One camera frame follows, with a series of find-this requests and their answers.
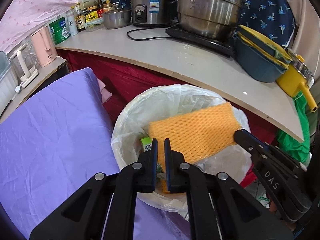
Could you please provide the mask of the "orange foam net short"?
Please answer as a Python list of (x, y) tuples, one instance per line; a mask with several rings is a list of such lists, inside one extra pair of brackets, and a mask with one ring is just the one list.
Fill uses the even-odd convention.
[(234, 145), (233, 134), (241, 128), (228, 102), (149, 123), (149, 137), (158, 141), (158, 163), (165, 171), (164, 141), (195, 163)]

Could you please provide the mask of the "green tea box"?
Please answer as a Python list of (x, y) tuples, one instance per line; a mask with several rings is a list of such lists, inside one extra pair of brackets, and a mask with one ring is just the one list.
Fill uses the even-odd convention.
[(142, 137), (140, 138), (140, 144), (141, 144), (141, 152), (150, 151), (152, 148), (152, 140), (150, 137)]

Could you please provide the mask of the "white lined trash bin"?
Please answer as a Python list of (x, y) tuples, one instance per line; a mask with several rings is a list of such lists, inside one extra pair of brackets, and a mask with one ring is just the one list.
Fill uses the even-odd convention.
[[(225, 99), (219, 94), (192, 85), (152, 87), (139, 94), (121, 111), (112, 133), (111, 147), (119, 168), (137, 161), (142, 150), (140, 139), (149, 134), (150, 122), (223, 103)], [(197, 162), (203, 172), (226, 172), (237, 183), (244, 180), (251, 164), (250, 154), (239, 145)]]

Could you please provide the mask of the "purple table cloth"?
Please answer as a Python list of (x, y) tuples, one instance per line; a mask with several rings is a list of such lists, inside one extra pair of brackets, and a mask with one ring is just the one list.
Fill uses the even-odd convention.
[(51, 83), (1, 124), (1, 205), (24, 237), (98, 172), (119, 172), (90, 68)]

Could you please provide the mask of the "yellow saucepan with lid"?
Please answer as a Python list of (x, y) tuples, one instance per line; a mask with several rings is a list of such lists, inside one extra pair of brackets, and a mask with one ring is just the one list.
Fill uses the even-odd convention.
[(294, 98), (299, 92), (302, 92), (306, 98), (310, 111), (317, 111), (317, 103), (315, 102), (310, 88), (314, 84), (313, 73), (304, 63), (301, 55), (296, 54), (292, 49), (286, 48), (286, 52), (291, 57), (292, 61), (289, 68), (276, 79), (279, 87), (290, 97)]

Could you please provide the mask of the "teal yellow basin stack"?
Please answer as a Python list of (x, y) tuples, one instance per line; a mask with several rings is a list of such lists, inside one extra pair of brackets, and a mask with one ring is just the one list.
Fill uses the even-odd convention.
[(284, 48), (265, 35), (239, 25), (234, 35), (235, 60), (253, 79), (273, 83), (292, 61)]

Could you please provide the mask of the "red velvet curtain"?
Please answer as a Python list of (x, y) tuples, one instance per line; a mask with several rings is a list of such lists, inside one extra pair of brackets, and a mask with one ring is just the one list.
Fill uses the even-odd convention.
[[(113, 125), (116, 123), (124, 107), (133, 98), (147, 89), (174, 84), (191, 85), (153, 70), (102, 56), (62, 49), (58, 49), (57, 53), (68, 61), (69, 69), (72, 72), (89, 67), (93, 70), (97, 79), (106, 85), (106, 89), (112, 93), (112, 96), (108, 102), (103, 103), (103, 106), (108, 112)], [(232, 106), (245, 113), (251, 133), (254, 136), (269, 144), (274, 141), (278, 130), (276, 126), (251, 111), (231, 101), (229, 102)], [(257, 176), (253, 173), (252, 168), (250, 168), (240, 185), (243, 188), (247, 187), (256, 179)]]

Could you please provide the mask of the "black induction cooker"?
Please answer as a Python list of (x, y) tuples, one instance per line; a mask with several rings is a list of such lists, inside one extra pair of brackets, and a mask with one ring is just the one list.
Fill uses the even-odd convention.
[(169, 27), (165, 30), (166, 34), (177, 40), (189, 42), (200, 47), (213, 50), (226, 57), (234, 57), (235, 51), (233, 42), (230, 39), (217, 40), (215, 38), (205, 37), (198, 34), (185, 31), (180, 25)]

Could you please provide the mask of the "grey lidded dish rack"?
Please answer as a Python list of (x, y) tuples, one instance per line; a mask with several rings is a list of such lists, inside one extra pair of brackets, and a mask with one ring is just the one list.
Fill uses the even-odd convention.
[(0, 51), (0, 68), (0, 114), (2, 114), (10, 101), (15, 97), (18, 79), (12, 63), (3, 51)]

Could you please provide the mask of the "blue patterned cloth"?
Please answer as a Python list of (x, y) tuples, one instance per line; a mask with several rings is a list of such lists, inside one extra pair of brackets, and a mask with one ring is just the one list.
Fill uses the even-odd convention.
[[(111, 0), (129, 7), (130, 0)], [(267, 36), (287, 47), (295, 31), (296, 22), (288, 0), (248, 0), (241, 10), (240, 24)]]

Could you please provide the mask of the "pink electric kettle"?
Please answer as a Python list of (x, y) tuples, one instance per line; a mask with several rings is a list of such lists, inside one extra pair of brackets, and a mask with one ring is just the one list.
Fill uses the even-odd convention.
[(47, 26), (31, 35), (31, 41), (40, 67), (45, 67), (57, 57), (57, 52)]

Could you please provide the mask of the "glass electric kettle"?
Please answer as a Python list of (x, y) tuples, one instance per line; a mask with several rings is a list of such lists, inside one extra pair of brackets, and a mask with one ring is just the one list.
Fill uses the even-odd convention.
[(20, 80), (20, 88), (26, 88), (39, 74), (38, 60), (35, 53), (31, 52), (31, 44), (20, 45), (9, 57)]

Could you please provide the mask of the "white thermos bottle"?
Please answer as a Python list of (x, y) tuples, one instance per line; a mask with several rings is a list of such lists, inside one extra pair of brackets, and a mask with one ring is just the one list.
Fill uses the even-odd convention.
[(69, 26), (69, 32), (71, 36), (75, 36), (78, 34), (78, 28), (76, 26), (76, 21), (74, 18), (74, 14), (72, 11), (69, 11), (66, 13), (68, 26)]

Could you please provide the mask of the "clear food container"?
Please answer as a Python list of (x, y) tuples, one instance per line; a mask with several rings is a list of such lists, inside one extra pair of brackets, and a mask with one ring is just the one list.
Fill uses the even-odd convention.
[(97, 18), (95, 20), (88, 21), (84, 24), (85, 31), (95, 31), (97, 29), (103, 28), (104, 27), (103, 22), (104, 20), (102, 17)]

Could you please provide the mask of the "large steel steamer pot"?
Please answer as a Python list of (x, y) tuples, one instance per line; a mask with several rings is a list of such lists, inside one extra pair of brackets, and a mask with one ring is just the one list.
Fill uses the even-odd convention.
[(214, 39), (231, 37), (247, 0), (177, 0), (178, 23), (188, 32)]

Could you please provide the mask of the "green tin can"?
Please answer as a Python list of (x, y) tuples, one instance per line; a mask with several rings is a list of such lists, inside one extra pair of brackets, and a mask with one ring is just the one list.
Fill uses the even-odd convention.
[(50, 23), (49, 29), (55, 45), (60, 44), (70, 37), (69, 29), (67, 27), (67, 22), (64, 16)]

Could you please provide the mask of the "small steel pot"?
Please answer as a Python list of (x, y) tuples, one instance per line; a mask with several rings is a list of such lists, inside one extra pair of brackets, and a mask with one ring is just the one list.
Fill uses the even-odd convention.
[(103, 13), (103, 24), (106, 29), (118, 29), (131, 23), (131, 9), (114, 9)]

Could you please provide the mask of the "dark sauce bottle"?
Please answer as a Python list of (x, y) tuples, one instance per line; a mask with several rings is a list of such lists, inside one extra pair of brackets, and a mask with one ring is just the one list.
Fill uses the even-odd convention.
[(78, 31), (84, 31), (85, 16), (83, 15), (83, 12), (80, 8), (79, 3), (75, 5), (75, 19), (76, 19)]

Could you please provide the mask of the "red label sauce bottle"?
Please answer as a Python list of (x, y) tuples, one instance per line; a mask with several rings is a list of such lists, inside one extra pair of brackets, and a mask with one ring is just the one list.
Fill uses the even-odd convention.
[(103, 13), (104, 13), (104, 5), (102, 0), (97, 0), (97, 13), (98, 13), (98, 17), (102, 17)]

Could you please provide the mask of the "steel rice cooker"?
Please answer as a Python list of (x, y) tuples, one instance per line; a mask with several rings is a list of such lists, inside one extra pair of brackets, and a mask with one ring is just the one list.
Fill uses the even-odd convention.
[(131, 0), (131, 8), (136, 26), (169, 26), (175, 19), (177, 0)]

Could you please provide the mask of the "pink dotted sheet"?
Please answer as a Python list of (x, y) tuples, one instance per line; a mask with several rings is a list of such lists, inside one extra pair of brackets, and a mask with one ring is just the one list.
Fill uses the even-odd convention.
[(1, 51), (8, 53), (18, 43), (78, 0), (13, 0), (1, 19)]

